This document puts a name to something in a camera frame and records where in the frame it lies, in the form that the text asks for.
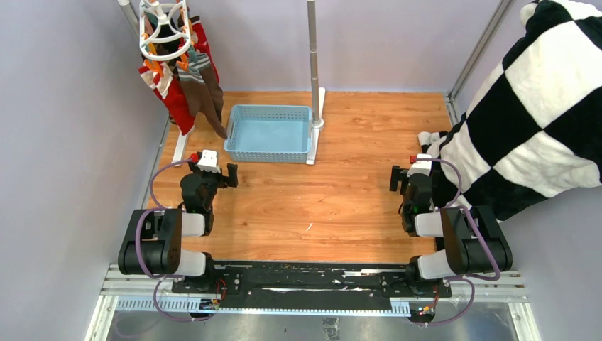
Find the light blue plastic basket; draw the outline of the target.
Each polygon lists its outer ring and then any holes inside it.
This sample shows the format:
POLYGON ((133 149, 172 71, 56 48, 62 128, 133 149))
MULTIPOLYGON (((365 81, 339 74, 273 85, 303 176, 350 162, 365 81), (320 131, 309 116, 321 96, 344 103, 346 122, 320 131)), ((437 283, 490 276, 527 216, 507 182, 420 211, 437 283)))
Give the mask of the light blue plastic basket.
POLYGON ((308 106, 234 105, 224 150, 237 162, 306 163, 311 120, 308 106))

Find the brown sock striped cuff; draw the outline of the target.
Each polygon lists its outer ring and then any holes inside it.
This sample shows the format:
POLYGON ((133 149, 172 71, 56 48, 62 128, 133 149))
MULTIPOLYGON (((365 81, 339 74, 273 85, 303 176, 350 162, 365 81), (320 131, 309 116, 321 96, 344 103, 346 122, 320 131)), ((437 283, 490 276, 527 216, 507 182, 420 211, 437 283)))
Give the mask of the brown sock striped cuff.
POLYGON ((222 139, 227 139, 227 130, 222 124, 222 109, 224 106, 224 93, 217 80, 213 65, 201 66, 197 71, 192 66, 186 72, 181 67, 176 67, 179 83, 184 92, 185 99, 192 117, 203 114, 205 119, 222 139))

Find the red snowflake christmas sock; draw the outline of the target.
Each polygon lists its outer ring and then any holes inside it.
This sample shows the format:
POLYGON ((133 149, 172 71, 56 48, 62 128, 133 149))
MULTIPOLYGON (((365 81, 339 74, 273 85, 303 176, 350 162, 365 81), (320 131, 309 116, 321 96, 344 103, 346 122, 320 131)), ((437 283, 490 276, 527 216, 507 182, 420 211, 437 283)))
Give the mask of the red snowflake christmas sock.
POLYGON ((166 63, 160 63, 161 72, 156 71, 149 60, 138 69, 142 80, 151 88, 156 97, 165 105, 170 118, 175 122, 181 135, 188 134, 195 119, 189 112, 185 94, 166 63))

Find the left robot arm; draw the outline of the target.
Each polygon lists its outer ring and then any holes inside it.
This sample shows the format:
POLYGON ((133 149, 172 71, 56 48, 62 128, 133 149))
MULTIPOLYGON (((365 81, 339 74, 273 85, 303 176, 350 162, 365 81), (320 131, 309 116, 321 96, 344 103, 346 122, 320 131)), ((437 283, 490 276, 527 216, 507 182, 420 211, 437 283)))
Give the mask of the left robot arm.
POLYGON ((207 252, 182 248, 183 237, 206 237, 211 233, 213 200, 220 189, 238 185, 238 166, 216 173, 191 165, 180 181, 182 201, 176 208, 134 210, 118 254, 123 275, 146 275, 151 279, 173 278, 200 293, 223 292, 214 260, 207 252))

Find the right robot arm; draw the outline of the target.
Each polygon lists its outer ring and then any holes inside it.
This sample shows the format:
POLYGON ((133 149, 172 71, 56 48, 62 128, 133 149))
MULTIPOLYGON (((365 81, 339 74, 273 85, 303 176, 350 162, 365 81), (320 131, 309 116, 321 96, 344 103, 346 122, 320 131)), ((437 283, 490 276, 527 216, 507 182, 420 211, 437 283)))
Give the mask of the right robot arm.
POLYGON ((420 297, 445 279, 475 276, 495 281, 511 270, 513 254, 492 209, 435 208, 432 182, 430 175, 391 168, 389 190, 403 197, 398 209, 401 227, 411 237, 433 237, 436 251, 412 257, 404 278, 389 284, 405 285, 420 297))

